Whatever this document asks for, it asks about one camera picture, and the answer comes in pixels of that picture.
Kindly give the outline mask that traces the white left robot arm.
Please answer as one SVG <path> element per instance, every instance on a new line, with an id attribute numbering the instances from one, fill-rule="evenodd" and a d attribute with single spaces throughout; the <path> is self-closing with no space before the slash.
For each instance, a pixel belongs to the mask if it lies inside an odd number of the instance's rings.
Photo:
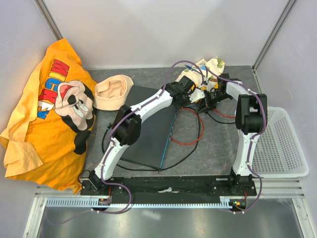
<path id="1" fill-rule="evenodd" d="M 203 97 L 203 91 L 184 76 L 178 82 L 165 84 L 155 94 L 136 105 L 121 106 L 112 124 L 109 146 L 100 163 L 89 174 L 92 190 L 98 195 L 107 193 L 107 180 L 112 177 L 114 168 L 125 150 L 140 137 L 141 126 L 146 119 L 171 105 L 181 108 Z"/>

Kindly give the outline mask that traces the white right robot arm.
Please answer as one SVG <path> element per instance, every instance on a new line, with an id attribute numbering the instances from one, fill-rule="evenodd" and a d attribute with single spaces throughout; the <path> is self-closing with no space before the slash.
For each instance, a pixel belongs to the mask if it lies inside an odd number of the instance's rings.
<path id="1" fill-rule="evenodd" d="M 216 109 L 216 104 L 225 99 L 237 102 L 235 126 L 239 135 L 238 151 L 232 170 L 237 176 L 257 176 L 252 170 L 252 160 L 259 136 L 267 126 L 267 96 L 258 94 L 239 79 L 228 74 L 217 76 L 217 88 L 206 91 L 198 107 L 199 113 L 208 114 Z"/>

